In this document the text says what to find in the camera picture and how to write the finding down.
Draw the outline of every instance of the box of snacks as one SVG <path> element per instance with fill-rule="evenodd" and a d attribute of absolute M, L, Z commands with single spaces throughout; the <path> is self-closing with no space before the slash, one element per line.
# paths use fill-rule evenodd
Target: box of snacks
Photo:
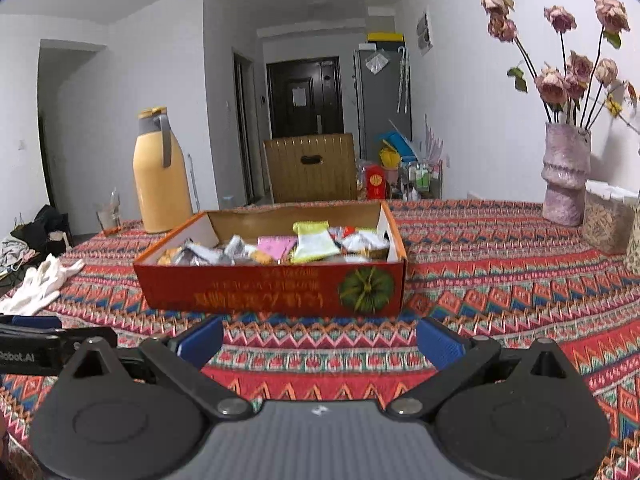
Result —
<path fill-rule="evenodd" d="M 152 308 L 396 316 L 406 252 L 385 202 L 203 212 L 135 262 Z"/>

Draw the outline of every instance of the box's orange edge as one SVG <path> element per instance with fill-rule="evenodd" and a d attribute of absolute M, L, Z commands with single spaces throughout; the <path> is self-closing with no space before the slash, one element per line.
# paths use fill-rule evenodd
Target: box's orange edge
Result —
<path fill-rule="evenodd" d="M 382 209 L 385 212 L 386 219 L 389 220 L 389 228 L 391 229 L 391 232 L 393 233 L 393 236 L 394 236 L 396 253 L 398 253 L 398 256 L 400 256 L 403 260 L 406 260 L 407 259 L 406 251 L 404 250 L 402 237 L 400 236 L 400 231 L 398 230 L 398 226 L 396 225 L 396 219 L 394 218 L 393 213 L 391 212 L 391 209 L 389 209 L 389 204 L 386 202 L 382 202 Z"/>
<path fill-rule="evenodd" d="M 192 216 L 191 218 L 189 218 L 184 224 L 178 226 L 173 231 L 170 231 L 167 236 L 165 236 L 164 238 L 160 238 L 155 244 L 153 244 L 145 252 L 140 254 L 140 256 L 137 257 L 133 261 L 133 263 L 135 265 L 144 265 L 142 263 L 142 261 L 145 260 L 151 253 L 157 251 L 158 250 L 158 246 L 164 245 L 165 243 L 167 243 L 172 238 L 175 238 L 178 234 L 180 234 L 182 231 L 184 231 L 187 227 L 189 227 L 192 224 L 195 224 L 198 220 L 200 220 L 206 214 L 207 214 L 206 211 L 201 211 L 196 216 Z"/>

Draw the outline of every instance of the thermos handle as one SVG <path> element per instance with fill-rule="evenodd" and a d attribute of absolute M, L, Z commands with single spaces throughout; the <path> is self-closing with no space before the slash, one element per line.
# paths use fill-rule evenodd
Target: thermos handle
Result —
<path fill-rule="evenodd" d="M 171 165 L 171 128 L 166 115 L 160 114 L 160 129 L 162 130 L 162 167 Z"/>

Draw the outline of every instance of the refrigerator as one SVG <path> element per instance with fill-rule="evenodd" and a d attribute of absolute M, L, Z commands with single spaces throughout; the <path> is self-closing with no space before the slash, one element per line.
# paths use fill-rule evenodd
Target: refrigerator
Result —
<path fill-rule="evenodd" d="M 401 54 L 396 50 L 385 50 L 389 63 L 377 75 L 367 68 L 367 61 L 375 54 L 372 50 L 356 50 L 353 55 L 355 85 L 358 103 L 358 138 L 360 158 L 380 163 L 382 142 L 377 138 L 397 129 L 412 140 L 411 99 L 404 113 L 404 83 L 402 105 L 398 113 L 398 87 L 400 85 Z"/>

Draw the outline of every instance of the container lid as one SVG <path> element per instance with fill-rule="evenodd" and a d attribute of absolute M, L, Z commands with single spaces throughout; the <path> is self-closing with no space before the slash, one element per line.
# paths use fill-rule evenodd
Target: container lid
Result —
<path fill-rule="evenodd" d="M 165 114 L 165 113 L 166 113 L 166 106 L 157 106 L 155 108 L 145 108 L 139 113 L 138 118 L 148 119 L 149 117 L 152 117 L 156 114 Z"/>

